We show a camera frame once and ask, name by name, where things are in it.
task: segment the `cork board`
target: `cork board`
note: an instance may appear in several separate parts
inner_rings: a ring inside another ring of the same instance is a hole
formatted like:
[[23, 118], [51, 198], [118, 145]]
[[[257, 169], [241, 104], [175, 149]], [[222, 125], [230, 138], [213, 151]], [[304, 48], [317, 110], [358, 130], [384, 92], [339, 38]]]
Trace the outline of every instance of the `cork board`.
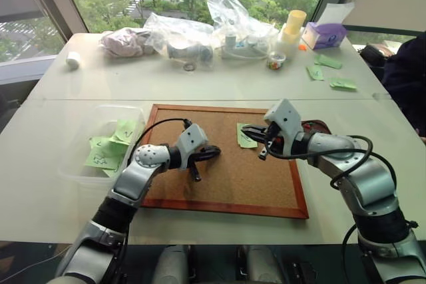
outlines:
[[[237, 144], [236, 123], [264, 125], [265, 112], [154, 104], [146, 127], [167, 118], [188, 118], [200, 125], [209, 144], [222, 152], [197, 163], [201, 182], [193, 182], [188, 170], [170, 170], [155, 177], [142, 206], [307, 219], [296, 161], [271, 156], [261, 161], [261, 144], [257, 149], [242, 149]], [[165, 122], [153, 128], [141, 143], [173, 145], [182, 131], [181, 122]]]

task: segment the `tissue box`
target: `tissue box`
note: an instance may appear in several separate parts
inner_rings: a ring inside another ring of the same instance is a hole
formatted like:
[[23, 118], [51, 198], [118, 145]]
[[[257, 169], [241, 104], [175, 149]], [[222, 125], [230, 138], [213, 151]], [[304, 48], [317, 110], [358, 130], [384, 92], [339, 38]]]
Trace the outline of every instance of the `tissue box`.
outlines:
[[308, 23], [302, 39], [310, 49], [338, 47], [347, 35], [346, 29], [340, 23], [317, 25]]

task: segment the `dark jacket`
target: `dark jacket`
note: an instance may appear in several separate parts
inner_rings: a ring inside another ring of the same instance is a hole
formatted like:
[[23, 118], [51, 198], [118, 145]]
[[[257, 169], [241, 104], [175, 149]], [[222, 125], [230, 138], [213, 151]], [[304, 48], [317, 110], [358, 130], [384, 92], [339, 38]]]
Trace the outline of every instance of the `dark jacket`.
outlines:
[[426, 136], [426, 31], [389, 58], [382, 83], [411, 125]]

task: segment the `clear plastic bin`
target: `clear plastic bin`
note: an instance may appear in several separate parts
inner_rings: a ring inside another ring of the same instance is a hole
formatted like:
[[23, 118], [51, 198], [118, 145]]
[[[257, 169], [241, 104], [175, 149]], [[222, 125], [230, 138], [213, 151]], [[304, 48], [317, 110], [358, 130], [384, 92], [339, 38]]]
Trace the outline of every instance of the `clear plastic bin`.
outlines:
[[119, 119], [135, 120], [138, 124], [120, 166], [119, 171], [122, 171], [126, 167], [136, 140], [145, 127], [144, 115], [141, 109], [133, 106], [100, 105], [85, 116], [59, 164], [60, 177], [76, 181], [82, 186], [103, 185], [107, 187], [112, 185], [114, 178], [108, 177], [99, 168], [86, 166], [85, 161], [91, 151], [89, 138], [92, 136], [112, 136]]

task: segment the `plastic bag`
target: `plastic bag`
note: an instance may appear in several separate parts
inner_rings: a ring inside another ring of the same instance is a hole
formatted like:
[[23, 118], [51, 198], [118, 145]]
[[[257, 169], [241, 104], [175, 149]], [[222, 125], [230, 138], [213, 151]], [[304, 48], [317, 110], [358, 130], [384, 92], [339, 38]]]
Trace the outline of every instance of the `plastic bag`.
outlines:
[[146, 44], [150, 31], [143, 28], [122, 28], [117, 31], [105, 31], [101, 38], [101, 47], [109, 57], [140, 57], [151, 55], [154, 48]]
[[278, 30], [249, 16], [239, 0], [208, 0], [214, 21], [213, 37], [222, 48], [223, 59], [264, 59], [276, 40]]
[[213, 48], [210, 41], [213, 26], [151, 13], [144, 28], [151, 32], [146, 43], [162, 56], [185, 63], [209, 65], [212, 62]]

